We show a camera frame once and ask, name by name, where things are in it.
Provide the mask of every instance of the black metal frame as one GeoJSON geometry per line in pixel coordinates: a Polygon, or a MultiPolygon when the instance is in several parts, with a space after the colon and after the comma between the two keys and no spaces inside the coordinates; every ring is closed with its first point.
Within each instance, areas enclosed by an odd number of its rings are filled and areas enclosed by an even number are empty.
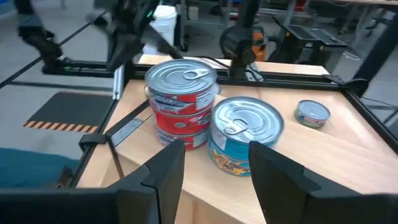
{"type": "MultiPolygon", "coordinates": [[[[144,75],[152,65],[134,65],[129,69],[125,69],[124,86],[127,85],[129,80],[143,80],[144,75]]],[[[354,85],[342,85],[336,82],[337,77],[331,75],[301,75],[301,74],[290,74],[290,73],[274,73],[274,72],[260,72],[260,74],[266,78],[265,82],[250,82],[246,80],[235,80],[228,76],[227,69],[216,69],[218,73],[217,82],[220,85],[239,85],[239,86],[251,86],[251,87],[264,87],[264,88],[293,88],[299,90],[321,90],[321,91],[338,91],[355,107],[358,113],[374,128],[374,130],[380,135],[380,137],[385,140],[385,142],[398,154],[398,139],[383,125],[383,123],[378,120],[375,115],[361,102],[357,94],[361,94],[365,90],[362,88],[353,88],[354,85]]],[[[89,76],[89,77],[101,77],[101,78],[113,78],[113,73],[107,72],[104,69],[104,63],[83,63],[83,62],[73,62],[68,70],[60,71],[56,73],[51,71],[51,74],[57,75],[69,75],[69,76],[89,76]],[[93,72],[90,68],[97,69],[97,72],[93,72]]],[[[128,122],[134,119],[142,110],[147,108],[149,104],[144,102],[142,105],[137,107],[133,112],[127,115],[125,118],[120,120],[115,124],[109,131],[106,132],[108,144],[113,145],[111,136],[114,135],[118,130],[124,127],[128,122]]],[[[106,122],[100,127],[100,131],[103,131],[106,126],[106,122]]],[[[85,149],[85,153],[81,158],[81,163],[78,172],[75,174],[70,187],[76,187],[90,157],[95,150],[96,144],[91,145],[85,149]]],[[[121,165],[118,164],[118,158],[116,150],[111,147],[113,152],[116,167],[121,169],[121,165]]]]}

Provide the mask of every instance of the floor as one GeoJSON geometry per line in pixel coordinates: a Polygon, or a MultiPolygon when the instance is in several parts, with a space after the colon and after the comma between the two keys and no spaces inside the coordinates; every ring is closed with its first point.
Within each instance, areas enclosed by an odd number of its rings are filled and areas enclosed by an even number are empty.
{"type": "MultiPolygon", "coordinates": [[[[92,1],[66,0],[67,8],[62,9],[59,1],[33,0],[37,12],[40,14],[45,26],[57,34],[58,41],[67,38],[76,30],[86,24],[85,15],[91,11],[92,1]]],[[[38,57],[37,52],[24,44],[16,34],[16,15],[11,13],[2,15],[0,10],[0,82],[15,74],[22,67],[31,63],[38,57]]],[[[262,25],[267,34],[277,34],[279,31],[270,18],[261,18],[262,25]]],[[[360,43],[359,50],[364,54],[368,52],[381,33],[381,26],[376,35],[360,43]]],[[[222,30],[208,30],[200,27],[192,28],[192,43],[184,55],[207,55],[221,57],[218,46],[218,38],[222,30]]],[[[67,57],[79,60],[104,61],[106,56],[105,36],[96,29],[87,27],[62,46],[67,57]]],[[[398,105],[396,85],[398,76],[395,71],[398,64],[398,53],[394,52],[385,66],[379,72],[366,92],[368,98],[385,101],[398,105]]],[[[342,57],[339,65],[333,72],[345,80],[349,80],[361,65],[357,58],[342,57]]],[[[112,80],[104,78],[78,78],[43,75],[40,71],[42,64],[39,62],[28,71],[16,78],[16,81],[32,83],[53,83],[73,86],[108,87],[113,85],[112,80]]],[[[61,154],[74,159],[79,159],[81,151],[78,141],[81,133],[46,131],[23,128],[22,125],[30,118],[52,95],[61,91],[58,88],[39,88],[31,86],[7,85],[0,89],[0,147],[18,148],[30,151],[39,151],[53,154],[61,154]]],[[[374,110],[381,119],[385,119],[390,111],[374,110]]]]}

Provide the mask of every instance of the blue label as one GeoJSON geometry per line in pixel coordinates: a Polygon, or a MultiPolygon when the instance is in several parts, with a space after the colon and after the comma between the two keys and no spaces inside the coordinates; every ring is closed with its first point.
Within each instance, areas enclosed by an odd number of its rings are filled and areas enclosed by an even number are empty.
{"type": "Polygon", "coordinates": [[[209,155],[220,169],[243,177],[251,175],[249,161],[240,161],[226,156],[217,148],[212,139],[210,139],[209,143],[209,155]]]}

